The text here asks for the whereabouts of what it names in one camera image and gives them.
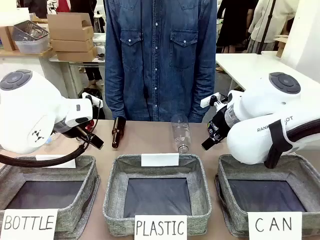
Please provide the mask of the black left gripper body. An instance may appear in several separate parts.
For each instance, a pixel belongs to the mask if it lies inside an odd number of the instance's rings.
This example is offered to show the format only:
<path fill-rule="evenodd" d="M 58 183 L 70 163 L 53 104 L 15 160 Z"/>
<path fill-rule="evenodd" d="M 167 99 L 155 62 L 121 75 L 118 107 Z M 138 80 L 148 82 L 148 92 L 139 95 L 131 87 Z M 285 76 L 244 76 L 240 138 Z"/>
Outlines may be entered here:
<path fill-rule="evenodd" d="M 83 126 L 74 126 L 64 133 L 64 136 L 70 139 L 78 138 L 85 143 L 90 142 L 90 132 Z"/>

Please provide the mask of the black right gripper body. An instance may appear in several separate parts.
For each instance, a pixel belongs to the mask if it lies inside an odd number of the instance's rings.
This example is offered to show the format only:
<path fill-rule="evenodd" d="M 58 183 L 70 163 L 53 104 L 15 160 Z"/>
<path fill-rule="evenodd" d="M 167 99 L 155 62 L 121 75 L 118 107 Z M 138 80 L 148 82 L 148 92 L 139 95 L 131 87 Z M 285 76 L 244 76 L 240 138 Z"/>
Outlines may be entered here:
<path fill-rule="evenodd" d="M 220 109 L 208 123 L 209 136 L 214 141 L 222 141 L 231 129 L 226 123 L 225 112 L 225 109 Z"/>

